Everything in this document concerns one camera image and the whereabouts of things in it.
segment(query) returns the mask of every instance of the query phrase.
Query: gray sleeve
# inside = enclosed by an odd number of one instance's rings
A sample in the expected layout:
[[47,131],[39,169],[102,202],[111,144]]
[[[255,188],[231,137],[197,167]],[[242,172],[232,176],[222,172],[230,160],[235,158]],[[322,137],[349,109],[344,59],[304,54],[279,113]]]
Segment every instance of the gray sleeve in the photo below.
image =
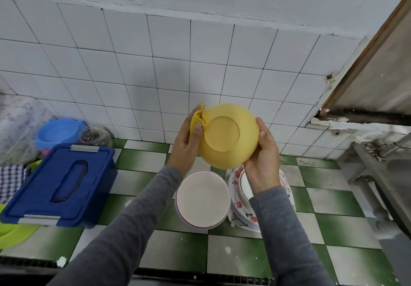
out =
[[259,221],[275,285],[335,285],[282,187],[265,190],[250,203]]
[[49,285],[125,286],[137,268],[157,220],[182,182],[164,166],[137,196]]

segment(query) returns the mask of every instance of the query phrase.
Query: plaid fabric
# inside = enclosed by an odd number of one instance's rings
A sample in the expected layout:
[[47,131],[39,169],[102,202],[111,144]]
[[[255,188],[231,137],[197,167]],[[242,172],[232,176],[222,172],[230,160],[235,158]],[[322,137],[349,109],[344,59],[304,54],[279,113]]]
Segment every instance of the plaid fabric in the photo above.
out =
[[0,204],[7,204],[26,179],[26,165],[11,165],[0,168]]

